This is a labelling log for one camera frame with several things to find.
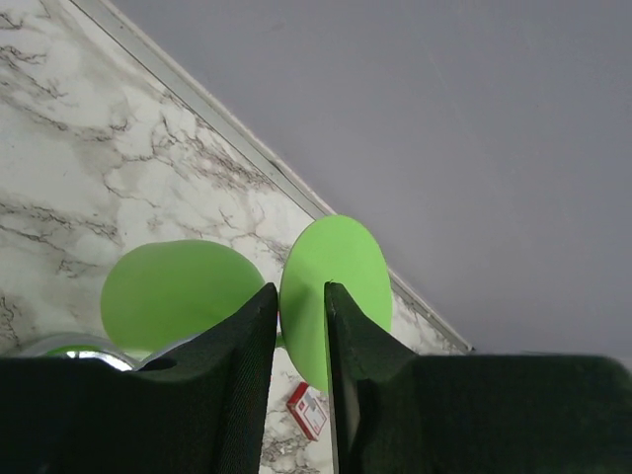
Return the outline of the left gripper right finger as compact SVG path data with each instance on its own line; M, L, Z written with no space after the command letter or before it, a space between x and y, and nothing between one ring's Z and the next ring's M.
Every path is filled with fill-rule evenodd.
M324 286L339 473L627 473L631 375L594 355L418 355Z

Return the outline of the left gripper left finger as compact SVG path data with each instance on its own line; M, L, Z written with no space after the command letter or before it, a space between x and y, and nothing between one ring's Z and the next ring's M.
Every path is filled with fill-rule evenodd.
M138 370L93 359L1 361L5 473L255 473L277 289Z

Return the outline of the green wine glass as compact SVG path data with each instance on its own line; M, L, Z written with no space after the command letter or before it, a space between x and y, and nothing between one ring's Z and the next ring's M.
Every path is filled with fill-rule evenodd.
M312 387L328 387L325 293L342 284L383 330L393 316L382 251L358 221L312 222L290 249L278 290L280 329L291 362ZM100 309L121 350L156 353L234 314L264 285L256 266L227 246L202 240L145 244L123 255L104 283Z

